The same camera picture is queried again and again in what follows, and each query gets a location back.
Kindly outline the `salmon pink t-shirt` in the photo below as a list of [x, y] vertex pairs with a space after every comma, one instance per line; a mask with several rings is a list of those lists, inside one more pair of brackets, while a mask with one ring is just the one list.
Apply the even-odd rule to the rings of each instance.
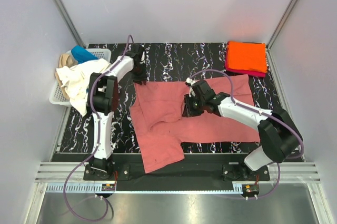
[[135, 102], [130, 108], [132, 125], [146, 173], [184, 159], [187, 143], [259, 142], [259, 134], [233, 119], [207, 112], [183, 116], [184, 82], [135, 84]]

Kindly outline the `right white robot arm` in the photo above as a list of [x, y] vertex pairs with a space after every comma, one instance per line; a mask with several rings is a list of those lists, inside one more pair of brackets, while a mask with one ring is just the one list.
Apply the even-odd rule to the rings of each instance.
[[296, 148], [303, 148], [302, 137], [286, 110], [258, 109], [237, 100], [233, 93], [215, 93], [205, 80], [187, 79], [185, 84], [190, 90], [184, 97], [184, 117], [208, 112], [238, 121], [259, 134], [260, 146], [229, 171], [228, 179], [251, 180], [259, 169], [291, 159]]

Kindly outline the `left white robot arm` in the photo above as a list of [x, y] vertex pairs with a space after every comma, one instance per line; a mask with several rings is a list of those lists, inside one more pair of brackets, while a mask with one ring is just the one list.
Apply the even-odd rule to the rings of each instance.
[[94, 146], [85, 159], [84, 180], [109, 180], [117, 177], [112, 159], [111, 125], [119, 104], [118, 83], [127, 74], [136, 84], [147, 81], [145, 49], [132, 44], [104, 73], [90, 76], [87, 105], [94, 121]]

